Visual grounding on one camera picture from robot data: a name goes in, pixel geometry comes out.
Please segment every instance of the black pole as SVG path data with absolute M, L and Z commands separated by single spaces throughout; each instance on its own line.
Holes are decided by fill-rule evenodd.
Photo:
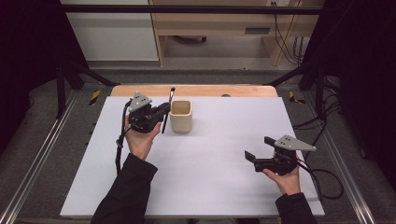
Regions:
M 240 7 L 240 6 L 181 6 L 181 5 L 62 5 L 40 6 L 44 9 L 62 9 L 64 12 L 84 13 L 207 13 L 207 14 L 276 14 L 276 15 L 331 15 L 337 10 L 323 7 Z

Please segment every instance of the wooden furniture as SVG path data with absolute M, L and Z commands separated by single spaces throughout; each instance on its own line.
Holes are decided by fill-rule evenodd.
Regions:
M 151 5 L 192 5 L 192 6 L 270 6 L 266 0 L 149 0 Z M 324 0 L 289 0 L 281 7 L 321 7 Z M 235 14 L 173 14 L 153 13 L 154 34 L 160 63 L 166 50 L 169 35 L 261 35 L 273 65 L 279 65 L 285 44 L 290 36 L 311 36 L 318 16 L 278 15 L 276 34 L 275 15 L 235 15 Z
M 172 87 L 183 96 L 245 96 L 277 97 L 272 86 L 251 85 L 121 85 L 114 87 L 111 96 L 133 96 L 136 91 L 148 96 L 167 96 Z

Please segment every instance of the ceramic cup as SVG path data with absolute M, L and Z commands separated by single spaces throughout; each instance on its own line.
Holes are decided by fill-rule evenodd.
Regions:
M 192 104 L 188 100 L 176 100 L 169 113 L 172 130 L 175 133 L 188 133 L 192 128 Z

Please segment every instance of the person's right hand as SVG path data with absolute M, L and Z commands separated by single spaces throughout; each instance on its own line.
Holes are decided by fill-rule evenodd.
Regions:
M 286 175 L 277 175 L 268 169 L 263 169 L 262 172 L 274 180 L 282 194 L 292 195 L 301 192 L 298 166 Z
M 129 124 L 128 120 L 128 116 L 126 116 L 125 126 Z M 150 133 L 139 133 L 133 129 L 129 130 L 125 134 L 125 139 L 128 143 L 131 153 L 140 160 L 144 161 L 151 150 L 151 145 L 155 136 L 157 136 L 157 134 L 160 132 L 161 124 L 161 122 L 158 122 Z

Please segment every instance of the person's left hand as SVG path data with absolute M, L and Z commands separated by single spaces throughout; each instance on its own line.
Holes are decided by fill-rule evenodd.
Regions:
M 126 116 L 125 126 L 129 125 L 128 120 L 128 116 Z M 158 122 L 150 133 L 139 133 L 133 129 L 129 130 L 125 134 L 125 139 L 131 153 L 140 160 L 145 160 L 151 150 L 151 145 L 155 136 L 160 132 L 161 124 L 161 122 Z

